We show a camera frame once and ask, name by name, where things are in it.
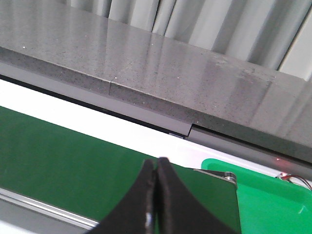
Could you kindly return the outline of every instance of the curtain fold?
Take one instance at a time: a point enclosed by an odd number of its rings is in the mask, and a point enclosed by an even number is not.
[[[293,43],[299,43],[294,38],[312,4],[312,0],[56,1],[275,70],[291,44],[295,48]],[[288,72],[288,66],[283,62],[282,71]],[[308,80],[307,75],[290,74]]]
[[[312,11],[306,17],[279,70],[312,81]]]

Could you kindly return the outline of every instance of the black rubber pad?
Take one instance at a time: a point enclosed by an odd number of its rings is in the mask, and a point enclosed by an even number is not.
[[[154,233],[155,183],[153,162],[146,160],[136,181],[120,203],[86,234]]]
[[[236,233],[199,203],[179,179],[167,158],[158,159],[157,179],[160,233]]]

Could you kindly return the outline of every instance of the white panel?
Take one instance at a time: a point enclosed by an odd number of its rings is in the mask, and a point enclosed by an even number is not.
[[[226,55],[249,60],[275,0],[248,0],[226,50]]]
[[[231,3],[231,0],[206,0],[189,44],[211,50]]]
[[[312,75],[312,12],[288,51],[279,71],[310,80]]]
[[[157,16],[153,26],[153,33],[165,35],[171,13],[174,9],[176,0],[161,0],[159,3]]]
[[[154,24],[157,7],[158,0],[136,0],[130,25],[151,31]]]

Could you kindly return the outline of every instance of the green plastic tray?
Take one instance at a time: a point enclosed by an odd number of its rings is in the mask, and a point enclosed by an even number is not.
[[[206,159],[202,169],[233,172],[243,234],[312,233],[312,192],[304,187]]]

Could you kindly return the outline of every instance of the speckled stone surface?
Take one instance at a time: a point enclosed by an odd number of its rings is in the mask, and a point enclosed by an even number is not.
[[[312,84],[54,1],[0,1],[0,62],[312,162]]]

